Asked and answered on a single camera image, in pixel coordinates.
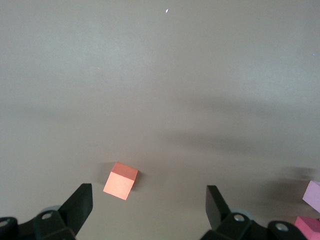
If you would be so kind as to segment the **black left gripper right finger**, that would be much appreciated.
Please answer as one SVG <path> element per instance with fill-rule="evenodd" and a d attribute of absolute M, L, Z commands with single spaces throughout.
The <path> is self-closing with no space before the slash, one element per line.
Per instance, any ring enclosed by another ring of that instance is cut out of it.
<path fill-rule="evenodd" d="M 286 221 L 271 221 L 267 227 L 248 216 L 232 212 L 215 185 L 206 187 L 205 212 L 211 229 L 202 240 L 306 240 L 304 234 Z"/>

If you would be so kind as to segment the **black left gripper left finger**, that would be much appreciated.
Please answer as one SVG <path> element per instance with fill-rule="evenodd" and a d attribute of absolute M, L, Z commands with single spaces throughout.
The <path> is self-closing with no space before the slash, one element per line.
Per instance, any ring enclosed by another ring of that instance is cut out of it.
<path fill-rule="evenodd" d="M 75 240 L 93 210 L 93 188 L 81 184 L 57 209 L 39 213 L 22 224 L 12 216 L 0 219 L 2 240 Z"/>

